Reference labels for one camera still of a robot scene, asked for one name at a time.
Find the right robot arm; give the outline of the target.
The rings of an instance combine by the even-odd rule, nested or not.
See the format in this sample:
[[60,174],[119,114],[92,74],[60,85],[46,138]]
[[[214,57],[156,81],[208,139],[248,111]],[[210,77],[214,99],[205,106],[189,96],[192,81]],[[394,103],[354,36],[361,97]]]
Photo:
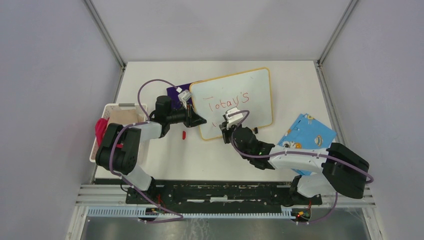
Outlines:
[[289,189],[289,199],[302,204],[318,194],[338,193],[351,199],[362,199],[365,186],[374,181],[369,163],[345,145],[333,142],[328,148],[295,149],[266,143],[253,131],[240,124],[219,125],[225,144],[260,170],[296,169],[311,172],[297,176]]

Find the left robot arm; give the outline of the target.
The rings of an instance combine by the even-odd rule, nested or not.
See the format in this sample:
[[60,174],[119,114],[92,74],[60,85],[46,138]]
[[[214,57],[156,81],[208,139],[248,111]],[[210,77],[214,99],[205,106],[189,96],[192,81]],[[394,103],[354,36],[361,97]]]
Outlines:
[[150,186],[154,178],[138,164],[140,144],[163,138],[172,124],[182,123],[187,128],[193,128],[207,123],[205,118],[195,112],[192,104],[181,102],[180,106],[175,108],[172,98],[166,95],[156,98],[155,110],[150,116],[151,121],[143,123],[131,123],[126,126],[109,124],[95,155],[97,166],[139,189],[137,196],[145,204],[156,200],[157,190]]

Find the yellow framed whiteboard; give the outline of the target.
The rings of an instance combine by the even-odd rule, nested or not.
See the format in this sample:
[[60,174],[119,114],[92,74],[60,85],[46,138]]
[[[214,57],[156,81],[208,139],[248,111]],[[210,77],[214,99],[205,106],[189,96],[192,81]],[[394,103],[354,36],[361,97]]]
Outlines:
[[219,125],[234,107],[250,112],[245,127],[263,128],[274,121],[271,73],[266,67],[197,81],[189,91],[195,112],[207,121],[199,126],[205,141],[222,137]]

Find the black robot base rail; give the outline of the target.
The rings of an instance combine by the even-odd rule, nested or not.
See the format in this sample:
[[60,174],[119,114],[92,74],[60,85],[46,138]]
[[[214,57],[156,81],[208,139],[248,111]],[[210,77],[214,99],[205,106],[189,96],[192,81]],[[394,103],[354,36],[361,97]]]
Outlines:
[[322,198],[295,192],[287,181],[156,179],[145,195],[180,214],[271,214],[282,207],[321,205]]

